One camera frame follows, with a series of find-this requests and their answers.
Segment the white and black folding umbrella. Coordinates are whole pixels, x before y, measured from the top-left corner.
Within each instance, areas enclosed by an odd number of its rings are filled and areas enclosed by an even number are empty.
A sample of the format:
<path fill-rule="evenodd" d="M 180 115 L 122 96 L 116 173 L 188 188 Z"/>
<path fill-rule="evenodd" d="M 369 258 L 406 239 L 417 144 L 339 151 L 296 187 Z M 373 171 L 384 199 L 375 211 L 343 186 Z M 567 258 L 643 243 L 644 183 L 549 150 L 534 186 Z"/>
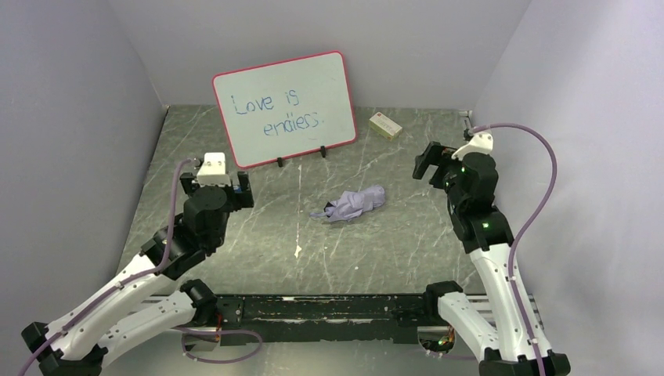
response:
<path fill-rule="evenodd" d="M 385 202 L 384 187 L 373 185 L 360 191 L 344 191 L 337 200 L 328 201 L 322 211 L 312 212 L 309 217 L 325 218 L 328 222 L 349 222 L 383 206 Z"/>

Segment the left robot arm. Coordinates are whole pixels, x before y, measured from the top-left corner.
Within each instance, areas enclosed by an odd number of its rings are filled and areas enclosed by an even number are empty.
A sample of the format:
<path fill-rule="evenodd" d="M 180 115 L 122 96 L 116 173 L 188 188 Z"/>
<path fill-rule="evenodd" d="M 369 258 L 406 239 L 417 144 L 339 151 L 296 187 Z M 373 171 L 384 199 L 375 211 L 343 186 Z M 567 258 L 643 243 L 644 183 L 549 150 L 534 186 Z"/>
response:
<path fill-rule="evenodd" d="M 231 213 L 254 205 L 247 172 L 183 173 L 187 196 L 116 277 L 78 307 L 21 336 L 43 375 L 99 375 L 119 356 L 171 329 L 221 322 L 218 299 L 202 280 L 182 277 L 220 248 Z"/>

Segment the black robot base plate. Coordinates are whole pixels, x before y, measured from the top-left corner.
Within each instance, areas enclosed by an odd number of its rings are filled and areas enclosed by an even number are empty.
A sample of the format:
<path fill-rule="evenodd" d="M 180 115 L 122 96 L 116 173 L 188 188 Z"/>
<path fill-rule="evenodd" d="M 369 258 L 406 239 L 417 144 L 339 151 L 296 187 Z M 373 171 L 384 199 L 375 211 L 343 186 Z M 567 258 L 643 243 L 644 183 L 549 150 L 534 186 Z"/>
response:
<path fill-rule="evenodd" d="M 216 306 L 187 327 L 220 327 L 221 344 L 390 341 L 439 342 L 450 325 L 424 294 L 218 295 Z"/>

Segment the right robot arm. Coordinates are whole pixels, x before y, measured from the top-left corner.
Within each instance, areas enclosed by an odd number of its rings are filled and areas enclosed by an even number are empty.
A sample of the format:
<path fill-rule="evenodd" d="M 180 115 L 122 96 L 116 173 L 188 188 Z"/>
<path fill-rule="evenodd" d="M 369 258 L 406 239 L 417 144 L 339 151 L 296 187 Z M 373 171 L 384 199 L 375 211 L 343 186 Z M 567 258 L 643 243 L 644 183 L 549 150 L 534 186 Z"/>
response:
<path fill-rule="evenodd" d="M 481 375 L 568 375 L 571 364 L 548 341 L 525 291 L 515 260 L 517 241 L 495 206 L 496 162 L 487 150 L 431 142 L 416 157 L 413 177 L 436 168 L 429 183 L 446 193 L 453 231 L 484 286 L 493 321 L 474 308 L 454 281 L 429 284 L 423 294 L 430 318 L 447 322 L 478 361 Z"/>

